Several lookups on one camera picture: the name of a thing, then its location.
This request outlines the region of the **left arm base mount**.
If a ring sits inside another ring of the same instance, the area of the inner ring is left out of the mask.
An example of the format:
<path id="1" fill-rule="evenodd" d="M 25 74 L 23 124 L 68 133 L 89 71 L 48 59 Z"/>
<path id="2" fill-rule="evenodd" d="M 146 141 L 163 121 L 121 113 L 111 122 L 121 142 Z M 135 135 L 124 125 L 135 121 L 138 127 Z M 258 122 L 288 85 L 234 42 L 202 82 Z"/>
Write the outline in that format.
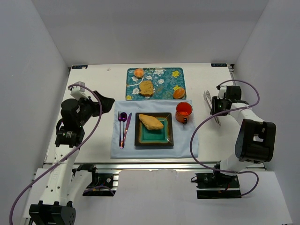
<path id="1" fill-rule="evenodd" d="M 111 172 L 100 172 L 96 165 L 81 164 L 77 168 L 72 169 L 74 179 L 79 171 L 88 171 L 91 175 L 91 183 L 86 187 L 83 196 L 114 196 L 116 186 L 114 182 L 114 174 Z"/>

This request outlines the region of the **long golden bread loaf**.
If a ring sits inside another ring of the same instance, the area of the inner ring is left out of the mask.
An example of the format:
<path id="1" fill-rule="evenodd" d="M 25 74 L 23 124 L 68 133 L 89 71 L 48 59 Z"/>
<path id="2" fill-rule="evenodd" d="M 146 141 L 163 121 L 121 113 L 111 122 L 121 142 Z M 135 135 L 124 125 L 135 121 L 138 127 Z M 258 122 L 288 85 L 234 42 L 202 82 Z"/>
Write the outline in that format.
<path id="1" fill-rule="evenodd" d="M 161 130 L 164 128 L 163 123 L 153 116 L 139 114 L 139 120 L 148 130 Z"/>

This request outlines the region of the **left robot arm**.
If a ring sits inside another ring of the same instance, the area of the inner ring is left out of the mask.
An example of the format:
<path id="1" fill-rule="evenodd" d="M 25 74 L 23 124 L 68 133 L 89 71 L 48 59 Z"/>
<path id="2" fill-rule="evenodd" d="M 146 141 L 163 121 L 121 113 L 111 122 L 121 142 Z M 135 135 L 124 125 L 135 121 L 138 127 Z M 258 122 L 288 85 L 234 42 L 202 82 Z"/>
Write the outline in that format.
<path id="1" fill-rule="evenodd" d="M 48 182 L 37 204 L 32 204 L 29 215 L 37 225 L 72 225 L 76 218 L 74 202 L 93 182 L 93 167 L 75 170 L 79 149 L 86 142 L 83 126 L 91 117 L 101 118 L 110 112 L 115 102 L 97 91 L 92 101 L 82 91 L 72 91 L 72 98 L 61 103 L 61 119 L 56 126 L 55 155 L 48 169 Z"/>

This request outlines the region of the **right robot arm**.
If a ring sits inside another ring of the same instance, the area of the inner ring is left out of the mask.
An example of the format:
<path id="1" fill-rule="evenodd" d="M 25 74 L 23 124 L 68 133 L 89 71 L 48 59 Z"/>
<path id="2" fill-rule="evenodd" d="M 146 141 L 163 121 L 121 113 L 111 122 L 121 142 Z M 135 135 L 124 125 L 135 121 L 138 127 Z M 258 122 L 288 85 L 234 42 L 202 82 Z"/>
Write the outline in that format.
<path id="1" fill-rule="evenodd" d="M 258 117 L 247 101 L 241 99 L 241 87 L 220 85 L 211 98 L 211 115 L 231 115 L 240 125 L 234 153 L 219 162 L 220 172 L 233 176 L 246 167 L 271 161 L 274 154 L 276 125 Z"/>

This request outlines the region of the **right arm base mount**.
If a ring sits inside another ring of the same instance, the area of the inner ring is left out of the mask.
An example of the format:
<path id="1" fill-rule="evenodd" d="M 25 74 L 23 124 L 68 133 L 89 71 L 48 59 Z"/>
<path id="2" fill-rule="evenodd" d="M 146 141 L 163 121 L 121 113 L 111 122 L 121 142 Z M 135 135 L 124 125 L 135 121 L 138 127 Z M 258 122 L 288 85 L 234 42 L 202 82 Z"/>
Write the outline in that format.
<path id="1" fill-rule="evenodd" d="M 221 172 L 196 173 L 190 180 L 196 184 L 198 199 L 238 199 L 241 198 L 238 176 Z"/>

